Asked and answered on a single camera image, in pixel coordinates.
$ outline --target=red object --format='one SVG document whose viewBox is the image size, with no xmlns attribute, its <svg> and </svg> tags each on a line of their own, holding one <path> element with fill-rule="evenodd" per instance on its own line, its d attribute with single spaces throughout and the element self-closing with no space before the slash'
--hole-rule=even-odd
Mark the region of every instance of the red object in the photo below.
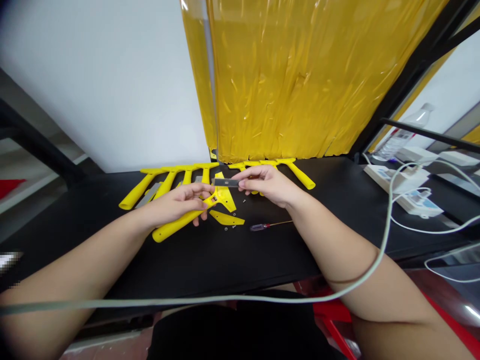
<svg viewBox="0 0 480 360">
<path fill-rule="evenodd" d="M 333 291 L 330 288 L 326 288 L 320 293 L 316 293 L 312 297 L 317 298 L 330 294 L 333 294 Z M 344 323 L 352 322 L 350 311 L 345 307 L 345 305 L 338 299 L 327 302 L 315 302 L 313 304 L 313 313 L 315 314 L 315 317 L 320 319 L 328 329 L 331 337 L 333 340 L 335 340 L 342 354 L 345 355 L 348 360 L 357 360 L 352 352 L 352 349 L 350 349 L 344 337 L 334 324 L 334 321 Z"/>
<path fill-rule="evenodd" d="M 445 320 L 448 326 L 453 330 L 453 332 L 458 336 L 461 342 L 471 352 L 473 357 L 477 360 L 480 360 L 480 343 L 477 341 L 477 339 L 471 333 L 469 333 L 462 325 L 460 325 L 453 317 L 451 317 L 445 310 L 438 306 L 435 301 L 433 301 L 425 294 L 423 294 L 423 296 L 425 296 L 430 305 L 436 310 L 436 312 L 442 317 L 442 319 Z"/>
<path fill-rule="evenodd" d="M 312 295 L 312 298 L 322 297 L 326 295 L 333 294 L 333 291 L 330 288 L 325 288 L 324 290 Z M 453 332 L 458 336 L 461 342 L 466 346 L 466 348 L 471 352 L 473 357 L 477 360 L 480 360 L 480 342 L 469 333 L 463 326 L 461 326 L 453 317 L 451 317 L 445 310 L 443 310 L 436 302 L 430 299 L 427 295 L 423 294 L 428 300 L 430 305 L 436 310 L 436 312 L 443 318 L 443 320 L 448 324 L 448 326 L 453 330 Z M 352 317 L 350 316 L 349 310 L 340 300 L 333 300 L 327 302 L 315 302 L 313 304 L 313 312 L 315 317 L 320 319 L 323 324 L 326 326 L 330 332 L 332 338 L 337 343 L 343 355 L 347 357 L 348 360 L 356 360 L 352 349 L 345 341 L 342 334 L 333 323 L 334 321 L 351 323 Z"/>
<path fill-rule="evenodd" d="M 6 197 L 9 192 L 25 181 L 27 180 L 0 180 L 0 199 Z"/>
</svg>

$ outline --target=plastic bottle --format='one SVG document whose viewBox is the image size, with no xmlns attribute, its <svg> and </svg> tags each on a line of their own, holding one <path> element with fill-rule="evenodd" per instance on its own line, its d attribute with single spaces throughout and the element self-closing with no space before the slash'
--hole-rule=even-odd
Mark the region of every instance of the plastic bottle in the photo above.
<svg viewBox="0 0 480 360">
<path fill-rule="evenodd" d="M 424 103 L 420 110 L 407 116 L 403 121 L 404 124 L 412 125 L 417 128 L 423 128 L 429 122 L 430 112 L 435 110 L 435 107 L 428 102 Z M 390 134 L 388 139 L 383 143 L 380 149 L 375 151 L 372 158 L 380 161 L 388 161 L 395 156 L 395 154 L 403 148 L 415 135 L 414 132 L 396 128 Z"/>
</svg>

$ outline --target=screwdriver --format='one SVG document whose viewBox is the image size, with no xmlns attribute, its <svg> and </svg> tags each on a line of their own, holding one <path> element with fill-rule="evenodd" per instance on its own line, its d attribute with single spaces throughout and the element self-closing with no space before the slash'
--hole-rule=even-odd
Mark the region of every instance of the screwdriver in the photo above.
<svg viewBox="0 0 480 360">
<path fill-rule="evenodd" d="M 252 226 L 250 226 L 250 231 L 265 230 L 265 229 L 268 229 L 269 227 L 271 227 L 271 226 L 273 226 L 273 225 L 280 225 L 280 224 L 286 224 L 286 223 L 293 223 L 293 220 L 276 222 L 276 223 L 273 223 L 273 224 L 257 224 L 257 225 L 252 225 Z"/>
</svg>

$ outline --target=black metal frame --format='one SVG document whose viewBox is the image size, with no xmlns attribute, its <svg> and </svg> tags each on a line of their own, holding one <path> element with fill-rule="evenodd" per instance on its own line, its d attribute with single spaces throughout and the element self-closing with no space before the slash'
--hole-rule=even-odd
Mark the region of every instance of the black metal frame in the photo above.
<svg viewBox="0 0 480 360">
<path fill-rule="evenodd" d="M 360 155 L 368 150 L 368 147 L 378 136 L 384 125 L 393 125 L 462 149 L 468 147 L 468 150 L 471 149 L 470 151 L 478 152 L 478 146 L 473 144 L 467 145 L 468 143 L 465 141 L 422 130 L 414 126 L 407 125 L 405 127 L 404 124 L 400 125 L 400 122 L 389 120 L 421 80 L 431 64 L 480 30 L 480 19 L 476 19 L 456 33 L 478 2 L 479 0 L 450 0 L 446 4 L 428 33 L 413 51 L 403 71 L 376 108 L 370 121 L 356 139 L 348 153 L 349 158 L 358 163 Z"/>
<path fill-rule="evenodd" d="M 69 188 L 86 176 L 79 166 L 75 165 L 37 129 L 0 99 L 0 140 L 2 139 L 15 141 L 60 175 Z"/>
</svg>

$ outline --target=hand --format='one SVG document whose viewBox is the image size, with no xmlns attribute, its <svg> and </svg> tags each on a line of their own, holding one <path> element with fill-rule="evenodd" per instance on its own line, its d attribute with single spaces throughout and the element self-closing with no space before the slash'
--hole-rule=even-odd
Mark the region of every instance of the hand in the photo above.
<svg viewBox="0 0 480 360">
<path fill-rule="evenodd" d="M 214 186 L 202 182 L 181 185 L 136 211 L 142 212 L 141 217 L 148 227 L 158 228 L 180 219 L 188 212 L 207 209 L 207 204 L 199 196 L 206 199 L 210 192 L 214 191 Z M 200 217 L 204 221 L 207 220 L 207 211 L 202 212 Z M 197 227 L 199 224 L 197 217 L 193 220 L 193 225 Z"/>
<path fill-rule="evenodd" d="M 252 191 L 259 191 L 281 208 L 292 205 L 305 194 L 288 177 L 271 165 L 249 167 L 233 176 L 232 179 L 241 180 L 238 190 L 245 190 L 246 195 Z"/>
</svg>

